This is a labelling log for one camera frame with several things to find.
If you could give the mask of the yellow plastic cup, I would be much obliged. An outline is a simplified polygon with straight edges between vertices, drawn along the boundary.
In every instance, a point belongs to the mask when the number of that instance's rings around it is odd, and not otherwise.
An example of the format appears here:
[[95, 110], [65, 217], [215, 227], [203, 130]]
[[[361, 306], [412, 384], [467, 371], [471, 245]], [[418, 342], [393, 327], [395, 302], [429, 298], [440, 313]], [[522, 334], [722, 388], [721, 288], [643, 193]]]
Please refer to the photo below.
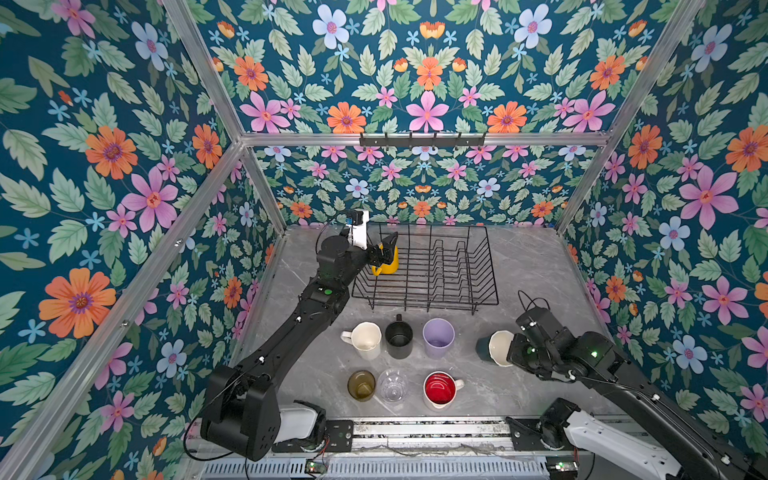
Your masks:
[[399, 269], [399, 249], [395, 246], [392, 249], [392, 261], [390, 263], [384, 263], [380, 266], [372, 266], [371, 271], [375, 277], [381, 275], [393, 275]]

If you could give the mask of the clear glass cup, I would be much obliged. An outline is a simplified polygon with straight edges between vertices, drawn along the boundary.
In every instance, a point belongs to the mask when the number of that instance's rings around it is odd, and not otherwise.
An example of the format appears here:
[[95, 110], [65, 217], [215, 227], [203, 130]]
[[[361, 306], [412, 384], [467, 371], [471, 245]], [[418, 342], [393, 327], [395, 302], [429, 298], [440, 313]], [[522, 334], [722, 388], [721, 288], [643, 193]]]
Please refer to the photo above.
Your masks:
[[387, 402], [403, 401], [408, 393], [407, 375], [400, 369], [385, 370], [378, 378], [377, 392]]

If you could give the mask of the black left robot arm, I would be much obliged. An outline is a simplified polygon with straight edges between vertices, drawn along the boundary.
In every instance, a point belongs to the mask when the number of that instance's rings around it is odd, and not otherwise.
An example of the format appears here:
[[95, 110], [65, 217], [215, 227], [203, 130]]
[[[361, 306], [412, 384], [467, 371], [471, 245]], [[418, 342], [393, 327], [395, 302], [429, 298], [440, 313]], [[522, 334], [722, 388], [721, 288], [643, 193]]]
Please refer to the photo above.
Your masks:
[[366, 267], [390, 265], [398, 234], [380, 245], [351, 244], [343, 229], [325, 238], [317, 253], [318, 270], [286, 321], [254, 353], [209, 377], [200, 410], [203, 439], [249, 460], [262, 459], [275, 444], [316, 447], [325, 439], [325, 410], [308, 402], [279, 406], [285, 377], [315, 338], [341, 314], [349, 286]]

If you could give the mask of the black mug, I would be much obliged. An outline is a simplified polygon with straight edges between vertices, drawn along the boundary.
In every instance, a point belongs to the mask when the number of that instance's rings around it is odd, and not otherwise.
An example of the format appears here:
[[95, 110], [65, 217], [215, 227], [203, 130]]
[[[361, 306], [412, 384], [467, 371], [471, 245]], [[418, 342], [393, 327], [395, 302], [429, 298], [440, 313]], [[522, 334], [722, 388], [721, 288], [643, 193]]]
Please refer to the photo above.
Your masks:
[[403, 360], [410, 356], [413, 348], [413, 328], [403, 319], [402, 314], [397, 314], [395, 320], [385, 329], [384, 338], [388, 354], [397, 360]]

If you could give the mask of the cream ceramic mug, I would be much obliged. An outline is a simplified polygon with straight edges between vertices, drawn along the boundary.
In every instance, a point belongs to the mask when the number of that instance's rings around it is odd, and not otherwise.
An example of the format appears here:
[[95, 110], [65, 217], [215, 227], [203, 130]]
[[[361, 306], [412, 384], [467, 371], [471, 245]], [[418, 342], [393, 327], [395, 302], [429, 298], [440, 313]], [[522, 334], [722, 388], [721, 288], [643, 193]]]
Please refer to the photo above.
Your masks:
[[340, 339], [352, 345], [365, 360], [374, 360], [381, 354], [382, 332], [373, 322], [362, 322], [351, 331], [343, 331]]

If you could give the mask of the red and white mug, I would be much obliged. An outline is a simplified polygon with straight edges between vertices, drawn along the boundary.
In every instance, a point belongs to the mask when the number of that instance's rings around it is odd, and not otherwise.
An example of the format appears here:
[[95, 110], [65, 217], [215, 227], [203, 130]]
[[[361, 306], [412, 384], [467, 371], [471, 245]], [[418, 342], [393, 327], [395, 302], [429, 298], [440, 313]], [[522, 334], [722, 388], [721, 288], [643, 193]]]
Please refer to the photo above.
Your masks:
[[448, 408], [456, 399], [465, 383], [443, 371], [428, 374], [423, 382], [422, 393], [426, 406], [440, 411]]

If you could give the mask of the small green circuit board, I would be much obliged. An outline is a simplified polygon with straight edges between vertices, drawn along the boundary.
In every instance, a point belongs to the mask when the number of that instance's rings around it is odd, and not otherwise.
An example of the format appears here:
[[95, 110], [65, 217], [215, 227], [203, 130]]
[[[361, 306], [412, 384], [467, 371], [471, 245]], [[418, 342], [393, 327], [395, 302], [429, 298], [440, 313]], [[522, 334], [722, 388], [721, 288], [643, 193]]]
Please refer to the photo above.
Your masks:
[[327, 471], [328, 471], [327, 465], [319, 460], [308, 459], [305, 463], [304, 472], [311, 477], [318, 477], [318, 476], [325, 475]]

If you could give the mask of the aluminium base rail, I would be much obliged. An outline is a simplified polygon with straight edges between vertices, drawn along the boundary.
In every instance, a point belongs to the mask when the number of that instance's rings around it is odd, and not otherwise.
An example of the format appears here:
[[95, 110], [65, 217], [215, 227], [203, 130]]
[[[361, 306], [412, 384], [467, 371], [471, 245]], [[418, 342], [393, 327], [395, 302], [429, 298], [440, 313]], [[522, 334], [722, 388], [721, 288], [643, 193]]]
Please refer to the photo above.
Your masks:
[[[631, 473], [586, 450], [548, 450], [535, 416], [357, 417], [332, 423], [328, 446], [268, 453], [254, 462], [192, 441], [178, 479], [550, 479], [548, 459], [573, 460], [577, 479], [629, 479]], [[325, 475], [304, 472], [308, 459]]]

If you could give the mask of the lilac plastic cup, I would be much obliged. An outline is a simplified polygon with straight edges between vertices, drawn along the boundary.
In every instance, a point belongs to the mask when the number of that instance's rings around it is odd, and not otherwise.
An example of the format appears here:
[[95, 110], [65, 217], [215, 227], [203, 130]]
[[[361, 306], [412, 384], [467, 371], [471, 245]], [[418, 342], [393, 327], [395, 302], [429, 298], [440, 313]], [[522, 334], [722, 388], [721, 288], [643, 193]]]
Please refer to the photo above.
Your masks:
[[422, 330], [426, 355], [431, 359], [441, 359], [450, 350], [455, 340], [455, 329], [446, 319], [428, 320]]

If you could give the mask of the olive green glass cup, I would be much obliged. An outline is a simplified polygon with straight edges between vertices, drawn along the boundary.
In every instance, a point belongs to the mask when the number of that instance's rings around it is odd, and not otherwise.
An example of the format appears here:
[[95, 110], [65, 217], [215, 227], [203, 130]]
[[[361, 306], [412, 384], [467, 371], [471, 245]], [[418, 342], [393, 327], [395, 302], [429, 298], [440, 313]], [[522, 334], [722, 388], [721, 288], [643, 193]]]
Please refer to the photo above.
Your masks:
[[354, 400], [366, 402], [375, 395], [376, 378], [370, 371], [355, 371], [347, 381], [347, 391]]

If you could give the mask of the cream and green mug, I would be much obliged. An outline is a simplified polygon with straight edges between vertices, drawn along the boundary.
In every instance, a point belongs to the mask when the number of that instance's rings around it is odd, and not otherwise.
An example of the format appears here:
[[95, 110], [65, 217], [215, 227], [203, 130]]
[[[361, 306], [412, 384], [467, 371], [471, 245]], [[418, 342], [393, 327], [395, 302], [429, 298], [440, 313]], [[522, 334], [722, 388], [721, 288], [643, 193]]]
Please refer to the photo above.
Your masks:
[[500, 367], [511, 367], [507, 355], [514, 340], [514, 334], [508, 330], [498, 330], [480, 338], [475, 344], [475, 353], [481, 361], [491, 362]]

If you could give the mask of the black wall hook rail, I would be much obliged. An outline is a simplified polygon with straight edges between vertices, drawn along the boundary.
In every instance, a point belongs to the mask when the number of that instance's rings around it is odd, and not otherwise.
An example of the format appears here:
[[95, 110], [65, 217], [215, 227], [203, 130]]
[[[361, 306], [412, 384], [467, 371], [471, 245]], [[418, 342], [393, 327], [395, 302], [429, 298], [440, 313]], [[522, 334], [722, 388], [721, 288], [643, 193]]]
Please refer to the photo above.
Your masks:
[[456, 147], [483, 146], [486, 141], [485, 134], [464, 133], [381, 133], [360, 134], [358, 142], [360, 146], [370, 147], [436, 147], [451, 149]]

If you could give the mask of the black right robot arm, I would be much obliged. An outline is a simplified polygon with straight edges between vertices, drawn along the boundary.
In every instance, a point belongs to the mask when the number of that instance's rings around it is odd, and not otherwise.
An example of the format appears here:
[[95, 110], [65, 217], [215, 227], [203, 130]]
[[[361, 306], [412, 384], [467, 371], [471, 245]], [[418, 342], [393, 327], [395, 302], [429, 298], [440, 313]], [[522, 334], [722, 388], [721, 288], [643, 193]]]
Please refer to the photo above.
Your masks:
[[764, 479], [767, 459], [729, 445], [654, 386], [608, 337], [574, 336], [552, 312], [532, 307], [520, 315], [507, 359], [544, 381], [578, 382], [632, 418], [653, 439], [649, 445], [611, 432], [580, 407], [556, 401], [547, 417], [556, 433], [643, 479]]

